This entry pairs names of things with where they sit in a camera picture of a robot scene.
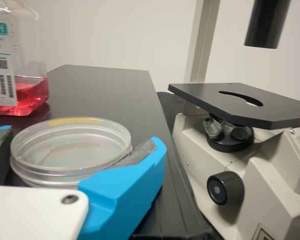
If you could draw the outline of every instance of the white wall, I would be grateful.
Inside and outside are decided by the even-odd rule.
[[[253,4],[220,1],[205,82],[241,82],[300,100],[300,0],[291,0],[277,49],[244,46]]]
[[[41,17],[48,70],[149,70],[157,91],[184,80],[196,0],[23,1]]]

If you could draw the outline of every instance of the barcode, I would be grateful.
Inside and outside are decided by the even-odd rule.
[[[0,60],[0,69],[8,69],[7,60]]]
[[[11,76],[6,76],[6,80],[8,82],[8,92],[9,92],[9,98],[14,98],[14,88],[12,87],[12,80]]]
[[[5,76],[3,75],[0,75],[0,87],[1,87],[1,94],[6,95],[7,90],[6,90]]]

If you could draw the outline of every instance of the black countertop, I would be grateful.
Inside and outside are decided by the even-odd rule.
[[[48,79],[47,104],[27,117],[0,116],[0,126],[12,125],[16,134],[44,120],[87,116],[124,125],[134,147],[152,136],[159,137],[167,146],[164,183],[131,238],[218,239],[195,203],[147,71],[64,65],[49,72]],[[6,185],[23,183],[10,171]]]

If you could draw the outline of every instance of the black tray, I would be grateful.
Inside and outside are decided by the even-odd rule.
[[[300,101],[253,86],[183,83],[168,89],[233,124],[269,130],[300,127]]]

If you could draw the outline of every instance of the black knob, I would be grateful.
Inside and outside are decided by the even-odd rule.
[[[206,182],[206,187],[210,198],[218,205],[238,204],[244,199],[244,183],[233,171],[211,175]]]
[[[231,132],[231,137],[237,141],[246,140],[248,133],[243,127],[235,127]]]

